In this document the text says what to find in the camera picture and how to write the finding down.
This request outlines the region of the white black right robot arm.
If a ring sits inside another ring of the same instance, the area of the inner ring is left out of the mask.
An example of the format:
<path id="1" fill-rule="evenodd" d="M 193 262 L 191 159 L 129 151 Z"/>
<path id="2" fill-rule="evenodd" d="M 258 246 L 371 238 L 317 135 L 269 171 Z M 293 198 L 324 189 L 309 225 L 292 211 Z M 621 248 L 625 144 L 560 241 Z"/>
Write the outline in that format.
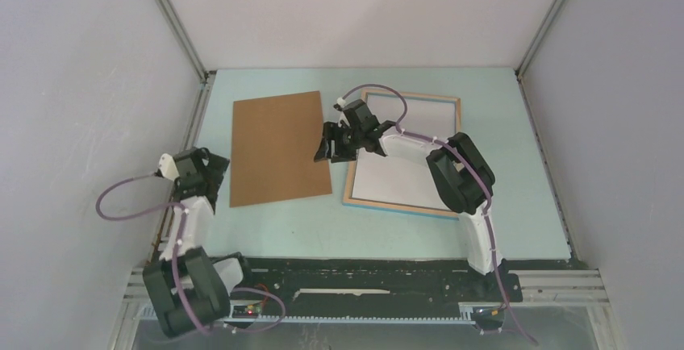
<path id="1" fill-rule="evenodd" d="M 442 140 L 408 131 L 394 121 L 380 122 L 360 99 L 338 98 L 335 108 L 340 119 L 323 124 L 314 160 L 355 161 L 365 150 L 427 168 L 440 200 L 465 226 L 467 261 L 477 271 L 469 278 L 470 292 L 481 300 L 495 296 L 502 288 L 496 272 L 503 260 L 490 216 L 495 177 L 473 141 L 463 132 Z"/>

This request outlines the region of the brown cardboard backing board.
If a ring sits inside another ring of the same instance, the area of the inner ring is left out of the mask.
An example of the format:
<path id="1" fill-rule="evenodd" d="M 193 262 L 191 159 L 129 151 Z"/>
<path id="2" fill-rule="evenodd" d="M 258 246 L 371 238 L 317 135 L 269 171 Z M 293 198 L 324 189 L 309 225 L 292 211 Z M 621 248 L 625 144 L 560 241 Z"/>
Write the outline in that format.
<path id="1" fill-rule="evenodd" d="M 233 104 L 230 206 L 332 193 L 327 162 L 315 162 L 323 127 L 319 91 Z"/>

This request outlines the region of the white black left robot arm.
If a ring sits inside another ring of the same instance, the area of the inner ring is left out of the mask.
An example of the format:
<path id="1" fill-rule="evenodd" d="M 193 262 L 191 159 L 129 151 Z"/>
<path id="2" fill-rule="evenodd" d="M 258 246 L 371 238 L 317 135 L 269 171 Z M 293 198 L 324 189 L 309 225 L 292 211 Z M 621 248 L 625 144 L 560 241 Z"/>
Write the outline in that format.
<path id="1" fill-rule="evenodd" d="M 219 188 L 229 159 L 208 148 L 191 148 L 160 158 L 158 176 L 173 183 L 173 241 L 143 280 L 162 332 L 170 339 L 209 327 L 231 313 L 231 297 L 255 288 L 241 253 L 210 257 L 203 248 L 215 217 Z"/>

